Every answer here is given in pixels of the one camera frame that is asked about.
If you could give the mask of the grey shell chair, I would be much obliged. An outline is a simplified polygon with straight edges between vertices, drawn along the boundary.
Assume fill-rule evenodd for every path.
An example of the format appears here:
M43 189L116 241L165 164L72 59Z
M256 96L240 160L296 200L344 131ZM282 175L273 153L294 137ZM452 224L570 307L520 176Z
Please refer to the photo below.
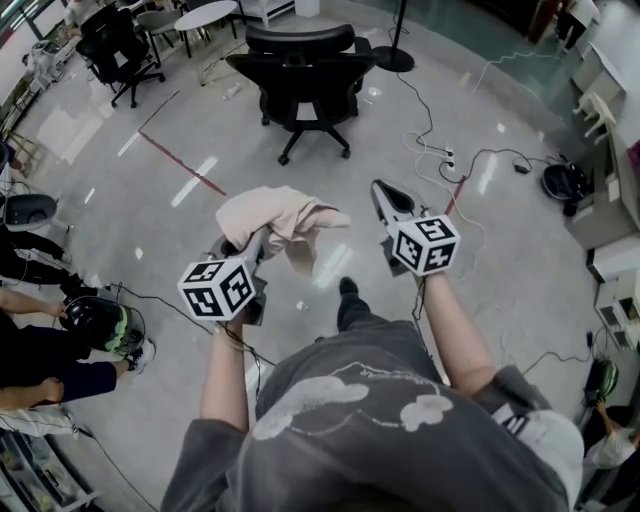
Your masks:
M175 30L175 23L180 18L180 12L171 11L146 11L136 16L136 21L142 30L151 36L162 37L173 48L173 42L168 33Z

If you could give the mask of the red floor tape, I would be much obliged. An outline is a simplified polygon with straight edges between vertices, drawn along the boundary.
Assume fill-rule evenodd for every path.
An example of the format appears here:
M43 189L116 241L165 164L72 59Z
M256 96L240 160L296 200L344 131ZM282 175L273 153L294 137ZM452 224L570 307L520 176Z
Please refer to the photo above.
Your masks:
M221 196L226 197L227 194L226 192L221 189L218 185L216 185L215 183L211 182L204 174L200 174L199 172L197 172L196 170L194 170L193 168L191 168L190 166L188 166L187 164L184 163L183 160L181 160L180 158L178 158L176 155L174 155L171 151L169 151L165 146L163 146L162 144L160 144L159 142L157 142L156 140L154 140L152 137L150 137L148 134L146 134L145 132L139 130L138 134L144 139L146 140L149 144L151 144L155 149L157 149L158 151L160 151L165 157L167 157L168 159L170 159L171 161L173 161L176 165L178 165L179 167L181 167L182 169L184 169L185 171L187 171L193 178L195 178L197 181L203 183L205 186L207 186L209 189L213 190L214 192L220 194Z

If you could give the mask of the grey cabinet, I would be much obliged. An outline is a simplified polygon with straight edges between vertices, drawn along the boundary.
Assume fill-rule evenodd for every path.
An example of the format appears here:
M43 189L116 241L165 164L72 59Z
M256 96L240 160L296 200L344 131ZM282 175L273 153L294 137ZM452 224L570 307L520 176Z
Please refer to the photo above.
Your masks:
M566 228L586 251L640 234L640 171L615 129L579 161L588 191Z

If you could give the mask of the white plastic stool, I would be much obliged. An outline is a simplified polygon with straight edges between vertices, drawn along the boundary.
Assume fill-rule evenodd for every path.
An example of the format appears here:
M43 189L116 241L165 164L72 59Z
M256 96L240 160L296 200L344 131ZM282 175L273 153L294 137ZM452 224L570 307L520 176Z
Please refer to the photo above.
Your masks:
M595 92L583 94L572 113L574 115L583 114L585 121L595 120L594 124L585 132L585 139L591 137L601 128L607 131L609 128L615 128L617 124L608 104Z

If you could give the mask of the white cubby shelf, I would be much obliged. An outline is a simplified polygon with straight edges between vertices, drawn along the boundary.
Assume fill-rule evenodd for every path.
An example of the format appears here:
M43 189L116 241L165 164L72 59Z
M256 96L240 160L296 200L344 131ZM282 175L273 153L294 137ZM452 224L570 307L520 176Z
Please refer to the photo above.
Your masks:
M640 278L633 274L601 283L595 310L620 350L640 346Z

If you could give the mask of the grey round stool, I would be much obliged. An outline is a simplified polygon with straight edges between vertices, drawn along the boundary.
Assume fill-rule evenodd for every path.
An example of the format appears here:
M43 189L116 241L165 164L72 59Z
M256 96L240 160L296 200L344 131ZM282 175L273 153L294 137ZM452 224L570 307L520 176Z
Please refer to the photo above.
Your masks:
M26 232L53 224L66 232L72 225L57 218L58 203L46 194L22 194L5 197L0 204L0 224L10 232Z

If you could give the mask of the beige clothes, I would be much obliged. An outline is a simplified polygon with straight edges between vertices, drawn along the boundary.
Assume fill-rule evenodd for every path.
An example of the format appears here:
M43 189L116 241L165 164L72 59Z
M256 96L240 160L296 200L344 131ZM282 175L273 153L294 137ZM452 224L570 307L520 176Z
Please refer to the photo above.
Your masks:
M316 261L316 240L323 229L342 229L351 218L315 196L289 186L262 186L226 201L216 212L222 234L237 249L266 230L265 258L283 253L297 273L310 277Z

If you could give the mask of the person's grey printed shirt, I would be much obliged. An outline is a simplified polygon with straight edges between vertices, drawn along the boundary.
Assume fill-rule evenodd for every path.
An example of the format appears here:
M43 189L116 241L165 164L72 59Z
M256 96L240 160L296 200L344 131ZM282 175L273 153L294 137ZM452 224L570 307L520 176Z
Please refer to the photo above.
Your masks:
M465 396L411 323L374 318L282 361L248 432L192 421L161 512L571 512L583 453L515 367Z

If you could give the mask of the black mesh office chair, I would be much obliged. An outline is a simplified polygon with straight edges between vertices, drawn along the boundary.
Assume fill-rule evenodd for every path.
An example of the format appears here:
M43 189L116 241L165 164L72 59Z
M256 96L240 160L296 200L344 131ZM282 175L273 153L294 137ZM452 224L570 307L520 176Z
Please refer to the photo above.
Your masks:
M308 131L328 134L348 159L350 144L336 126L359 115L357 95L378 62L368 39L350 24L307 32L251 25L245 42L248 52L226 62L258 86L261 124L275 123L291 134L279 164L289 163L291 150Z

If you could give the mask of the round white table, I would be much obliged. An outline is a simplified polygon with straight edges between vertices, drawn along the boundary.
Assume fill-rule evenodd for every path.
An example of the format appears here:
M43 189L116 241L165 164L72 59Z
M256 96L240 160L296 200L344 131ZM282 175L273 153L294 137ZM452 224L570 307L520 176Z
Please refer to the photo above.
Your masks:
M182 16L174 29L178 33L205 29L218 21L225 21L239 8L236 0L179 0Z

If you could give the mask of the white equipment cart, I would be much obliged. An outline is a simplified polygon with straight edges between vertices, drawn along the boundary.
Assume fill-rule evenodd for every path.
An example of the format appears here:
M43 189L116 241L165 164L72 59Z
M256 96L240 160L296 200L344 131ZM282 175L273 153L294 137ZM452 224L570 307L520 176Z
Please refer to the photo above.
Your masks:
M61 69L74 50L74 39L64 46L55 41L41 40L23 55L22 63L37 86L46 90L61 80L64 75Z

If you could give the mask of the low storage rack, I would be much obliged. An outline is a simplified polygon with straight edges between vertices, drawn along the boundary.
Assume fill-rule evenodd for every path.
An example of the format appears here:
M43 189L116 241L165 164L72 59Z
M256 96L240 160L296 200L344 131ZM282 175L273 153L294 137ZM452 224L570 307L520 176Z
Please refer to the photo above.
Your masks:
M0 512L82 512L99 495L46 439L0 432Z

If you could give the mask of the person's dark trouser leg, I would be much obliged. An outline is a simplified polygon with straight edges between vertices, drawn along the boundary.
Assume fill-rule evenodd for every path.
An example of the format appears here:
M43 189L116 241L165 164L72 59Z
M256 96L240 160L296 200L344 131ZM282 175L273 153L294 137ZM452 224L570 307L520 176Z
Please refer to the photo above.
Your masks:
M366 318L370 313L369 305L359 297L357 292L343 294L337 312L338 331L347 331L354 322Z

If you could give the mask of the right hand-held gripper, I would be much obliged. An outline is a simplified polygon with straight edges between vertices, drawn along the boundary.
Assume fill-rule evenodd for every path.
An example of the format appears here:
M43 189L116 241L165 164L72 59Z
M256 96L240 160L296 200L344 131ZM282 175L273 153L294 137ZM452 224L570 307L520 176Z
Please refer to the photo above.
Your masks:
M447 270L461 237L446 215L431 215L414 191L387 180L374 180L371 198L386 231L381 242L393 277L425 277Z

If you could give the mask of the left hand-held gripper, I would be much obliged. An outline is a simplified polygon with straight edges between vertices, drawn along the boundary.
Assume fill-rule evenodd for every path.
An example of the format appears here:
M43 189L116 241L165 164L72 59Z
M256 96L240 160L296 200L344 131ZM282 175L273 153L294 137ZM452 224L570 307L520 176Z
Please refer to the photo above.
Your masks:
M222 236L204 260L187 267L177 287L193 318L227 322L241 315L249 325L262 323L267 282L257 271L265 260L266 237L259 230L238 249Z

